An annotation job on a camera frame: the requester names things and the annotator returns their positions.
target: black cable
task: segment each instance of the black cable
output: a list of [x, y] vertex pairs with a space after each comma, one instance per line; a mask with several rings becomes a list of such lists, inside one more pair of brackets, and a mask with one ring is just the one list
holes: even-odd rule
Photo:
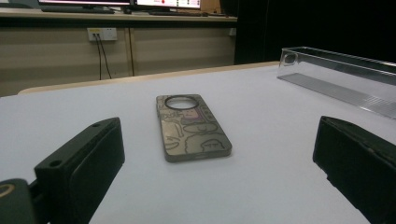
[[99, 34], [93, 34], [93, 36], [96, 39], [96, 46], [98, 47], [98, 52], [99, 52], [99, 80], [102, 80], [102, 55], [100, 54], [99, 40], [98, 40], [97, 35], [99, 35]]
[[105, 49], [103, 48], [102, 39], [100, 38], [100, 36], [99, 36], [99, 43], [100, 43], [100, 46], [102, 47], [103, 55], [105, 55], [106, 69], [107, 69], [108, 76], [109, 76], [110, 79], [111, 79], [112, 77], [111, 77], [111, 75], [110, 75], [110, 71], [108, 70], [108, 64], [107, 64], [107, 57], [106, 57]]

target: white tabletop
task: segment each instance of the white tabletop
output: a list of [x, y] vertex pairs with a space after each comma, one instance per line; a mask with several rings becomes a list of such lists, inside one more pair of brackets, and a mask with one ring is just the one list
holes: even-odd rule
[[[126, 161], [92, 223], [368, 223], [312, 162], [320, 116], [396, 144], [396, 121], [276, 78], [276, 66], [0, 98], [0, 179], [33, 168], [98, 120], [120, 117]], [[158, 95], [199, 93], [228, 158], [168, 163]]]

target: keyboard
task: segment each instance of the keyboard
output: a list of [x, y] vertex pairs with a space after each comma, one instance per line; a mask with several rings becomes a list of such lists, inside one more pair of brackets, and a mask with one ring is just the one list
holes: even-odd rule
[[94, 13], [94, 14], [114, 14], [113, 10], [104, 10], [97, 8], [71, 8], [71, 7], [43, 7], [43, 12], [66, 12], [66, 13]]
[[160, 12], [160, 11], [150, 11], [148, 13], [151, 16], [185, 16], [185, 17], [202, 17], [202, 14], [191, 13], [191, 12]]

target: transparent plastic container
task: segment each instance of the transparent plastic container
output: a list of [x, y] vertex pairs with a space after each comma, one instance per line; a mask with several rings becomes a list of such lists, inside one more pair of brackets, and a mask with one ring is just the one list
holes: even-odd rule
[[396, 63], [308, 47], [282, 49], [278, 78], [396, 119]]

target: phone case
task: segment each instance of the phone case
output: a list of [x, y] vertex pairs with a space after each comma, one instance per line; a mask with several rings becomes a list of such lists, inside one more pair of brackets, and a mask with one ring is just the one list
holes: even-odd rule
[[[190, 106], [174, 107], [174, 102]], [[167, 161], [192, 161], [229, 156], [232, 144], [204, 99], [198, 94], [157, 97]]]

